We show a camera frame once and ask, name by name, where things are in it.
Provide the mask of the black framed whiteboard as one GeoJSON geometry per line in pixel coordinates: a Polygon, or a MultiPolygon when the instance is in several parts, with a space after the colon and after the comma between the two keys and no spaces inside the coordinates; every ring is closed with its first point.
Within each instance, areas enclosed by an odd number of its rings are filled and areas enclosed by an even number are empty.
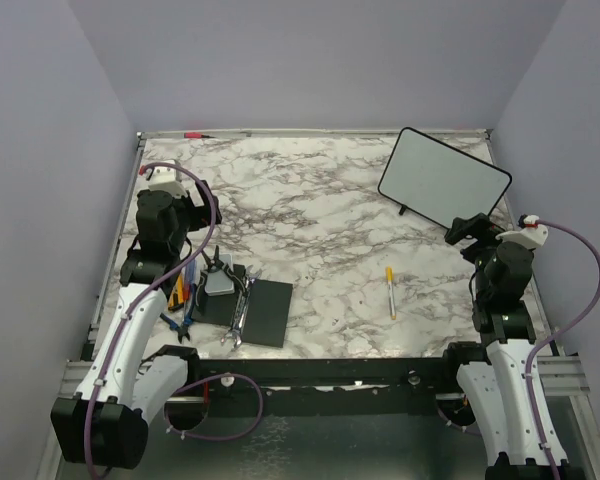
{"type": "Polygon", "coordinates": [[[511,183],[510,173],[406,127],[377,190],[401,208],[449,229],[456,218],[490,214],[511,183]]]}

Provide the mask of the white marker pen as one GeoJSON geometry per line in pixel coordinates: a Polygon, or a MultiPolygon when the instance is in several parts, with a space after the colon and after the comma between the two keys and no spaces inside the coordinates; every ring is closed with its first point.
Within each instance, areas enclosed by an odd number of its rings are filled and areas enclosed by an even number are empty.
{"type": "Polygon", "coordinates": [[[392,320],[396,320],[397,312],[396,312],[396,304],[395,304],[395,296],[394,296],[394,284],[393,281],[390,283],[387,281],[388,288],[388,300],[389,300],[389,312],[392,320]]]}

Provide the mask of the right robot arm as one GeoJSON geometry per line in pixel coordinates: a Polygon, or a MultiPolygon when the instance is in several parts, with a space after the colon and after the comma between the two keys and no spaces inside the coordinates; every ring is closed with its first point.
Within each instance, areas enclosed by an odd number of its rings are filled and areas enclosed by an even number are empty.
{"type": "Polygon", "coordinates": [[[555,431],[536,356],[540,351],[523,295],[535,251],[548,238],[538,217],[505,230],[489,216],[455,218],[450,245],[469,239],[462,257],[474,267],[469,290],[477,344],[447,348],[441,383],[462,391],[482,436],[488,479],[582,479],[555,431]]]}

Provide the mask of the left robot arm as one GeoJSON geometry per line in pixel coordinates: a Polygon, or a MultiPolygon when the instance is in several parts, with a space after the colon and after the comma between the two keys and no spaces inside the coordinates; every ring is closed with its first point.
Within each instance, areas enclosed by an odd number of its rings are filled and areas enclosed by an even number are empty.
{"type": "Polygon", "coordinates": [[[222,217],[204,180],[196,182],[203,203],[193,203],[178,182],[154,184],[137,195],[137,234],[120,269],[114,316],[75,392],[58,398],[51,421],[62,455],[83,463],[103,479],[114,468],[134,469],[148,442],[149,426],[168,398],[194,392],[201,371],[192,356],[168,354],[144,374],[138,372],[154,324],[166,310],[176,278],[201,253],[189,233],[213,231],[222,217]]]}

